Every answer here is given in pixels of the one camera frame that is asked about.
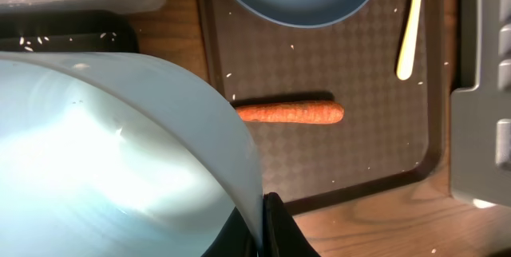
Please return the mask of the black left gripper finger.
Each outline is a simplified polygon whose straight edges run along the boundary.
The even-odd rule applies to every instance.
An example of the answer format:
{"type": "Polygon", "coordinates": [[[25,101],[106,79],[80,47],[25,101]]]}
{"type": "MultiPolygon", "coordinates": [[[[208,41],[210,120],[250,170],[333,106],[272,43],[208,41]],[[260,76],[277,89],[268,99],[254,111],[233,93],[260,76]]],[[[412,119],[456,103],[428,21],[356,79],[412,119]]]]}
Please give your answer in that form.
{"type": "Polygon", "coordinates": [[[263,197],[263,255],[265,257],[319,257],[288,213],[277,193],[263,197]]]}

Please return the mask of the orange carrot piece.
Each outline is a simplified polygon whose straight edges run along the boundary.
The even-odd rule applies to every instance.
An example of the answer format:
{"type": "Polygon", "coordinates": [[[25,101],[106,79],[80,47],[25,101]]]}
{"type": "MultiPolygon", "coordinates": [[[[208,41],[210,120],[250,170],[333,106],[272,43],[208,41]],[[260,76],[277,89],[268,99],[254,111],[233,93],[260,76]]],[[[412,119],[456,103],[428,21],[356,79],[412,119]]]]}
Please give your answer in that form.
{"type": "Polygon", "coordinates": [[[246,105],[236,108],[243,121],[331,125],[344,117],[344,108],[334,101],[297,101],[246,105]]]}

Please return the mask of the light blue bowl with rice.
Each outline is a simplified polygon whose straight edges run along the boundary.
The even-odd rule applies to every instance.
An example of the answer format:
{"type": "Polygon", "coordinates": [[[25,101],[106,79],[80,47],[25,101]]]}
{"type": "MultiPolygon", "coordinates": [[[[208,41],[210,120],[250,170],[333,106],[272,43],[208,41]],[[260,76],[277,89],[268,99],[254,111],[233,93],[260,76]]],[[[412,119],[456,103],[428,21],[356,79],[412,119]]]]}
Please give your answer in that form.
{"type": "Polygon", "coordinates": [[[195,74],[138,53],[1,55],[4,256],[263,252],[258,151],[195,74]]]}

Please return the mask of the yellow plastic spoon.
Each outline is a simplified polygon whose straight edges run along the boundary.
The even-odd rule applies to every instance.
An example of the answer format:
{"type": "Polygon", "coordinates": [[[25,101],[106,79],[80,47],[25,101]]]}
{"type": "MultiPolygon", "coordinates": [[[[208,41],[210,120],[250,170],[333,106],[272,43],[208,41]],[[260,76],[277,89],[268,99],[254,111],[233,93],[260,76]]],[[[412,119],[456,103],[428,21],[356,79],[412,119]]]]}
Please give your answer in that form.
{"type": "Polygon", "coordinates": [[[410,2],[408,20],[396,67],[396,76],[401,81],[409,79],[413,72],[421,4],[422,0],[411,0],[410,2]]]}

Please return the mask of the grey dishwasher rack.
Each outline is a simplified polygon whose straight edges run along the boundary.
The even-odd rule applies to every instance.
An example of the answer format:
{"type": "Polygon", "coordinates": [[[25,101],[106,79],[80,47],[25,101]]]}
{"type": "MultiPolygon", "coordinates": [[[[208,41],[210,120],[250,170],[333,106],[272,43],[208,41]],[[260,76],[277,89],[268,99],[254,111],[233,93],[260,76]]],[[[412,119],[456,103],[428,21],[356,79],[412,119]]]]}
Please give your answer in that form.
{"type": "Polygon", "coordinates": [[[459,0],[459,86],[450,95],[450,187],[510,205],[510,0],[459,0]]]}

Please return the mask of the black waste tray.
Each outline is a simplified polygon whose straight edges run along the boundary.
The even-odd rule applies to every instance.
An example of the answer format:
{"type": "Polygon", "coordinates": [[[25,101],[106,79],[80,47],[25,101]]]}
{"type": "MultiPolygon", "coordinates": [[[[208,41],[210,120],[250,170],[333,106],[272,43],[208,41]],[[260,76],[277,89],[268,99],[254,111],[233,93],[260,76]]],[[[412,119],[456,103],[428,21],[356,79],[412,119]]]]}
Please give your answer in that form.
{"type": "Polygon", "coordinates": [[[138,53],[128,21],[103,10],[1,15],[1,50],[8,52],[138,53]]]}

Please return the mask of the dark brown serving tray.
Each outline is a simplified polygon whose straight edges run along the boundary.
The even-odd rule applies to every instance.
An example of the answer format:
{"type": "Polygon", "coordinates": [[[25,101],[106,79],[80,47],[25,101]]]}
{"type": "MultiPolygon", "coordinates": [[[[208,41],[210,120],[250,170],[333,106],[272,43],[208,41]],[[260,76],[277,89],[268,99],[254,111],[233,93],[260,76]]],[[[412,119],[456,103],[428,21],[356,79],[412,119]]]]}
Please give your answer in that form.
{"type": "Polygon", "coordinates": [[[443,1],[422,0],[414,71],[395,66],[410,0],[370,0],[318,29],[281,26],[235,0],[199,0],[212,85],[234,106],[340,103],[333,125],[248,124],[263,189],[292,214],[425,179],[445,147],[443,1]]]}

